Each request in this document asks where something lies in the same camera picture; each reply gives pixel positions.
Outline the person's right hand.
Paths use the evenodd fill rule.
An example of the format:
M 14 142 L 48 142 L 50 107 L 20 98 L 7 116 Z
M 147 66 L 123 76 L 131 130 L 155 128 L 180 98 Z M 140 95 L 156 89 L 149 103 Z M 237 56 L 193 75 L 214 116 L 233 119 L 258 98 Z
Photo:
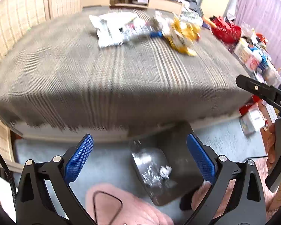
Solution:
M 276 124 L 273 123 L 269 128 L 270 136 L 268 137 L 267 144 L 265 146 L 265 151 L 268 154 L 267 167 L 270 170 L 273 167 L 273 164 L 276 160 L 275 152 L 275 141 L 276 141 Z

